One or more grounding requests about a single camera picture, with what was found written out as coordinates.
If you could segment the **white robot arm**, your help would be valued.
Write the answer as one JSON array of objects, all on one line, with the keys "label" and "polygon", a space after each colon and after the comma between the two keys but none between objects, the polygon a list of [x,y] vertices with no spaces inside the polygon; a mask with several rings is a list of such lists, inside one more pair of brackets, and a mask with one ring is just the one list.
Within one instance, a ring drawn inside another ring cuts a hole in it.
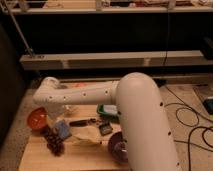
[{"label": "white robot arm", "polygon": [[45,78],[34,94],[38,104],[114,105],[131,171],[182,171],[159,88],[143,73],[118,81],[65,88]]}]

